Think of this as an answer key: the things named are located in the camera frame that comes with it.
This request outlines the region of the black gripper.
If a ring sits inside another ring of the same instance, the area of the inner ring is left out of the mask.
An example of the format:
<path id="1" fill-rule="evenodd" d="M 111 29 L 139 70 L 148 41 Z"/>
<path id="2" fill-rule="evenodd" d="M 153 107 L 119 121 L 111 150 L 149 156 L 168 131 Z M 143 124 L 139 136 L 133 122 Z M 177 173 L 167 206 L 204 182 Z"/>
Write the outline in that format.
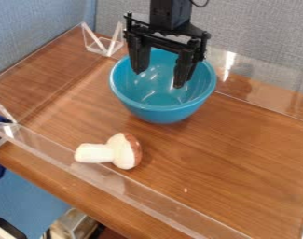
<path id="1" fill-rule="evenodd" d="M 124 14 L 124 38 L 128 46 L 131 68 L 136 74 L 149 65 L 149 49 L 176 53 L 173 87 L 181 88 L 192 76 L 195 60 L 201 61 L 211 35 L 191 22 L 193 0 L 149 0 L 148 13 Z"/>

